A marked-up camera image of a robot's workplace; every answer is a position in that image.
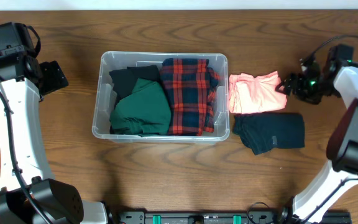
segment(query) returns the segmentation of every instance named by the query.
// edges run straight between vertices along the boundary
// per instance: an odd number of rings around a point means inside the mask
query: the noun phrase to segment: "clear plastic container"
[[[203,132],[202,136],[148,136],[110,134],[110,114],[114,109],[117,93],[112,90],[113,83],[109,71],[123,69],[127,66],[141,67],[156,65],[160,69],[166,58],[200,58],[209,59],[209,67],[217,72],[221,79],[216,89],[214,101],[214,132]],[[229,137],[229,109],[227,107],[228,77],[227,58],[223,54],[170,54],[170,53],[142,53],[142,52],[106,52],[102,55],[94,109],[92,133],[100,139],[114,142],[177,142],[215,144]]]

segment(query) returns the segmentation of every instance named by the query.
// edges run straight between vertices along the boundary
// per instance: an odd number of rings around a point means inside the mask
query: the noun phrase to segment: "pink cloth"
[[[242,73],[229,79],[229,111],[249,114],[283,109],[287,96],[275,91],[281,79],[277,72],[254,78]]]

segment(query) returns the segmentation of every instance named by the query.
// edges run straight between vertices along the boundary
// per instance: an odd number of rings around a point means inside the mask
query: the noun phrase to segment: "white wall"
[[[92,9],[358,9],[358,0],[0,0],[0,11]]]

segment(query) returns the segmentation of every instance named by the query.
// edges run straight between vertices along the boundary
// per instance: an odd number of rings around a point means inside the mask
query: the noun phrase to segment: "white arm segment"
[[[0,91],[8,101],[12,116],[12,130],[16,159],[22,170],[22,179],[30,185],[31,178],[54,179],[45,155],[44,142],[39,122],[39,90],[28,79],[23,82],[8,80],[0,83]],[[4,105],[0,99],[0,148],[1,176],[0,190],[6,187],[11,191],[19,189],[16,176],[12,174],[11,154],[7,136],[7,123]],[[104,205],[100,202],[83,201],[84,219],[81,224],[106,224],[108,222]]]
[[[335,77],[334,87],[348,108],[358,98],[358,68],[342,67]]]
[[[320,173],[300,194],[295,196],[292,203],[293,214],[304,220],[318,205],[330,195],[343,180],[357,179],[355,174],[346,171],[336,172],[332,162],[328,160]],[[358,180],[346,182],[308,221],[319,223],[326,211],[347,190],[358,184]]]

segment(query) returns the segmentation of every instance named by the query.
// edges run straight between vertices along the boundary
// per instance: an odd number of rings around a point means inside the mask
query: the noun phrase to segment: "wood grain surface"
[[[322,168],[344,103],[332,96],[315,106],[289,97],[283,111],[305,119],[303,149],[254,156],[234,134],[213,146],[116,144],[91,132],[104,52],[222,53],[229,73],[278,70],[285,77],[328,38],[358,34],[358,11],[0,12],[0,24],[8,21],[32,25],[42,39],[39,62],[58,61],[70,82],[39,108],[56,179],[74,185],[83,199],[149,211],[246,210],[257,201],[281,207]],[[356,47],[358,61],[358,41],[344,42]],[[317,54],[321,63],[327,52]],[[349,210],[358,224],[358,186],[333,208]]]

